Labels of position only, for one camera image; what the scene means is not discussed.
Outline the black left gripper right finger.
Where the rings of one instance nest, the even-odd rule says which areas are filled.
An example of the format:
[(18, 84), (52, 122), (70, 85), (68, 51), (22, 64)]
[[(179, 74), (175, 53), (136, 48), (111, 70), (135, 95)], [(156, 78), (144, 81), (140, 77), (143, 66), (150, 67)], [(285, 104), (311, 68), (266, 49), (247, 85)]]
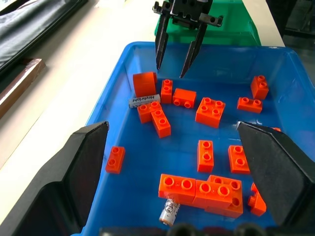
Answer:
[(285, 133), (239, 122), (237, 130), (250, 173), (274, 221), (315, 224), (315, 163)]

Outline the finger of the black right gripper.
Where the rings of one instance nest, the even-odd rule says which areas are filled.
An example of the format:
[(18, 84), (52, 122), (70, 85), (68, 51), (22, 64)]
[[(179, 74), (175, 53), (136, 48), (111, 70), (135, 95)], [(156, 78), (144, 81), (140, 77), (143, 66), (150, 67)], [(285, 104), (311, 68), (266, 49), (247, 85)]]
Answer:
[(156, 51), (156, 64), (157, 70), (160, 70), (163, 56), (165, 53), (168, 34), (167, 34), (167, 26), (169, 22), (169, 15), (161, 15), (158, 23), (156, 39), (155, 39), (155, 51)]
[(206, 29), (207, 29), (207, 25), (205, 23), (201, 23), (197, 30), (195, 40), (192, 41), (189, 45), (189, 49), (185, 58), (185, 62), (181, 71), (180, 78), (184, 77), (184, 75), (187, 73), (187, 71), (193, 64), (193, 61), (197, 57), (200, 47), (202, 45), (202, 41), (206, 32)]

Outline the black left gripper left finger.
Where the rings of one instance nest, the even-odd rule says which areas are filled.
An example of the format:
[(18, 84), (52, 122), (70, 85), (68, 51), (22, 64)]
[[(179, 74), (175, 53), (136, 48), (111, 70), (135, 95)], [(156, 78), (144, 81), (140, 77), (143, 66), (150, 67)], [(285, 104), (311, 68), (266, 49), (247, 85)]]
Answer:
[(80, 128), (36, 173), (0, 225), (2, 236), (80, 233), (98, 186), (109, 123)]

